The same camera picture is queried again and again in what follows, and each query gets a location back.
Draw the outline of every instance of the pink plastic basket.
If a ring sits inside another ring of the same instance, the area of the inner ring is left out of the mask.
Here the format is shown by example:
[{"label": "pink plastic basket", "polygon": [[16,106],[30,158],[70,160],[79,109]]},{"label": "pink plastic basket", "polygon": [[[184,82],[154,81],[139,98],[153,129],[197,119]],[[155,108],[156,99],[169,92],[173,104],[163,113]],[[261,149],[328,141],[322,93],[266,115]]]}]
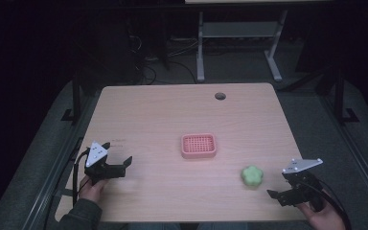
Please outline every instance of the pink plastic basket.
[{"label": "pink plastic basket", "polygon": [[181,155],[186,159],[214,157],[217,145],[211,133],[188,134],[181,138]]}]

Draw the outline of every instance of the soap dish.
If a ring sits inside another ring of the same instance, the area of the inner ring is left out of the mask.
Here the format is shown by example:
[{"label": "soap dish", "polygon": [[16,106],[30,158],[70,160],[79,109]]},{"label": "soap dish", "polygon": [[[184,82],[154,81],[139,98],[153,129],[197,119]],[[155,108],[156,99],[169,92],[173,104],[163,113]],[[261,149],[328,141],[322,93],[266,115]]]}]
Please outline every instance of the soap dish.
[{"label": "soap dish", "polygon": [[211,158],[217,154],[217,145],[211,133],[188,134],[181,138],[181,155],[186,159]]}]

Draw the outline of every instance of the hand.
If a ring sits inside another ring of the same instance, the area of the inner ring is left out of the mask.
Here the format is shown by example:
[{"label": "hand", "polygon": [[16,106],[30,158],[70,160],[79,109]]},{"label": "hand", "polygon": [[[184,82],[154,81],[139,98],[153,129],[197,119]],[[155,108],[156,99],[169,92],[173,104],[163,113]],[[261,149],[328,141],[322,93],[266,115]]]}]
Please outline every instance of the hand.
[{"label": "hand", "polygon": [[324,209],[317,213],[305,203],[297,204],[296,206],[306,216],[315,230],[345,230],[345,224],[334,207],[325,199],[322,200]]},{"label": "hand", "polygon": [[80,198],[89,199],[98,203],[101,198],[101,192],[107,182],[108,180],[100,180],[92,186],[92,180],[86,175],[80,182]]}]

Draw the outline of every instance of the gray floor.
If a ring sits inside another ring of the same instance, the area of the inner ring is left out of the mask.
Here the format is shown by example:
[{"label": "gray floor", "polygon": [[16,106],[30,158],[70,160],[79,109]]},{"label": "gray floor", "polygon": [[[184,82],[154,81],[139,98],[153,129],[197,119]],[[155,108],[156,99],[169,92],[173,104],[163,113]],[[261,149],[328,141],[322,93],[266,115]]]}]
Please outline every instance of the gray floor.
[{"label": "gray floor", "polygon": [[[295,73],[302,42],[281,43],[276,60],[284,80],[275,82],[270,74],[265,56],[264,45],[253,49],[229,49],[229,53],[219,56],[205,56],[204,83],[230,82],[270,82],[279,89],[298,81],[304,73]],[[196,73],[196,55],[194,53],[171,57],[188,66]],[[166,70],[160,62],[149,65],[157,73],[154,84],[193,83],[190,72],[184,67],[171,63]],[[149,82],[153,73],[145,69]],[[353,151],[359,150],[368,164],[368,107],[357,89],[347,83],[345,106],[354,110],[360,123],[340,126],[329,110],[333,95],[318,97],[313,88],[313,80],[292,93],[278,93],[288,123],[296,143],[304,158],[321,158],[324,164],[312,169],[326,181],[344,204],[351,219],[353,229],[368,229],[368,183],[360,169]],[[61,159],[67,159],[79,137],[83,137],[89,124],[100,92],[95,97],[83,97],[83,114],[80,121],[71,126],[71,122],[60,119],[65,109],[72,107],[71,84],[64,87],[34,138],[21,166],[0,202],[0,229],[43,229],[47,218],[47,229],[56,229],[53,214],[58,205],[58,191],[64,188],[65,178],[71,171],[71,162],[66,166],[57,165]],[[355,147],[348,145],[346,133],[352,137]],[[62,175],[55,168],[65,167]],[[55,182],[60,178],[57,189]],[[52,186],[45,187],[46,182]],[[50,194],[54,194],[53,203]],[[100,229],[119,229],[121,224],[102,223]],[[311,229],[305,222],[257,222],[250,223],[252,229]]]}]

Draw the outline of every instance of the green soap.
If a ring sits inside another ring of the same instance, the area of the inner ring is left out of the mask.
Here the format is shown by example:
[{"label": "green soap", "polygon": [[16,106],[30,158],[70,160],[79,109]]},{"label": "green soap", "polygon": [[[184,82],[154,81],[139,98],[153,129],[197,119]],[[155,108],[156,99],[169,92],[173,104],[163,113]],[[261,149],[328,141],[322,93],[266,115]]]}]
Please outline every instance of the green soap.
[{"label": "green soap", "polygon": [[248,186],[258,186],[262,184],[263,171],[256,166],[249,166],[241,171],[243,183]]}]

